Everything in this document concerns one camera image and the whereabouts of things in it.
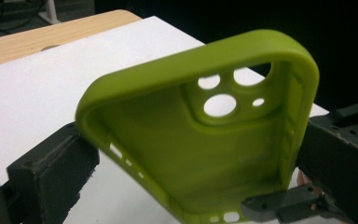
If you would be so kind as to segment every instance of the phone case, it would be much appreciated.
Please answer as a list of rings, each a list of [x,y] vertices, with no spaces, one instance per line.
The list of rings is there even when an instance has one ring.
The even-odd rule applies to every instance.
[[[234,76],[263,63],[260,83]],[[98,78],[76,125],[182,223],[238,223],[245,198],[288,188],[318,79],[294,39],[257,30]]]

